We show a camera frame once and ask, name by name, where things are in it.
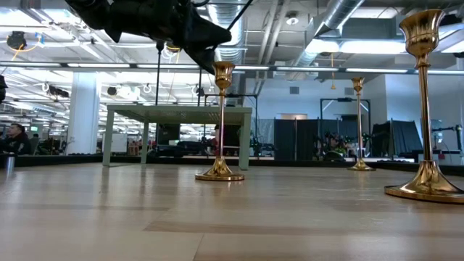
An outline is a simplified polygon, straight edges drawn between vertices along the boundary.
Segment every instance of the light green table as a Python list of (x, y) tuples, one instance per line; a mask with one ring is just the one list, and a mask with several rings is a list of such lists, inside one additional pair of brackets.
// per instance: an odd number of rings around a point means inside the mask
[[(156, 124), (219, 124), (218, 107), (192, 107), (192, 106), (143, 106), (143, 105), (108, 105), (106, 133), (113, 132), (115, 112), (144, 123), (142, 138), (141, 163), (146, 163), (148, 146), (149, 123)], [(252, 108), (226, 107), (224, 109), (224, 124), (240, 125), (240, 157), (239, 167), (248, 170), (249, 166), (249, 137), (252, 121)], [(112, 135), (104, 137), (103, 166), (109, 166), (111, 157)]]

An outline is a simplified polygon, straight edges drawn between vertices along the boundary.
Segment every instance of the light wood floor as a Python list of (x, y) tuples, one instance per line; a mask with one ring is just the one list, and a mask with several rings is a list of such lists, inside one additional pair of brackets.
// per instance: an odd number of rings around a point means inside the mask
[(243, 182), (195, 181), (207, 168), (0, 174), (0, 260), (464, 260), (464, 206), (384, 194), (414, 173), (252, 167)]

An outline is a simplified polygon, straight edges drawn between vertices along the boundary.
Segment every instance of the gold candlestick holder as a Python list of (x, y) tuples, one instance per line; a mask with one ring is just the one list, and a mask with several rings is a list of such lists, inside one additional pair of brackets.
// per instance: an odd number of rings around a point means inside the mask
[(353, 82), (353, 88), (356, 91), (357, 96), (357, 140), (359, 145), (360, 155), (357, 158), (356, 164), (353, 167), (349, 167), (348, 170), (354, 171), (374, 171), (375, 168), (367, 166), (363, 160), (363, 130), (361, 125), (361, 90), (363, 89), (364, 77), (356, 77), (351, 79)]
[(386, 186), (385, 193), (408, 199), (464, 204), (464, 191), (452, 185), (432, 159), (431, 126), (428, 111), (428, 55), (438, 46), (442, 10), (416, 13), (404, 19), (399, 27), (405, 34), (406, 50), (417, 59), (422, 118), (423, 158), (415, 177), (400, 186)]
[(219, 156), (216, 156), (215, 163), (212, 168), (203, 174), (196, 174), (195, 179), (202, 181), (242, 181), (245, 176), (238, 173), (233, 173), (227, 167), (223, 156), (224, 144), (224, 96), (225, 90), (231, 85), (232, 70), (235, 65), (230, 62), (215, 62), (213, 64), (215, 70), (215, 83), (219, 88)]

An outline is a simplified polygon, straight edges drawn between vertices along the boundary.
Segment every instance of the person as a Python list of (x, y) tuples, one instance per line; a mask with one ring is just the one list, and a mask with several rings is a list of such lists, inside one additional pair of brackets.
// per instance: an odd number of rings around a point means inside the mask
[(14, 152), (18, 155), (30, 154), (30, 142), (24, 126), (12, 123), (7, 131), (7, 138), (0, 143), (3, 152)]

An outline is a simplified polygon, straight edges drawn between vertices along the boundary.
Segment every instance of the candlestick base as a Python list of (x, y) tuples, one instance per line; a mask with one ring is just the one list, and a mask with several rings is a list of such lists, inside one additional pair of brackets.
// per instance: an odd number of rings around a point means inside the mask
[(195, 179), (201, 181), (242, 181), (245, 176), (238, 173), (233, 173), (227, 167), (224, 156), (216, 157), (212, 168), (203, 174), (196, 174)]
[(411, 181), (400, 186), (385, 186), (385, 193), (408, 199), (464, 204), (464, 191), (451, 184), (434, 161), (422, 161)]
[(376, 171), (375, 168), (369, 167), (365, 164), (363, 159), (359, 159), (353, 167), (348, 167), (348, 170), (354, 171)]

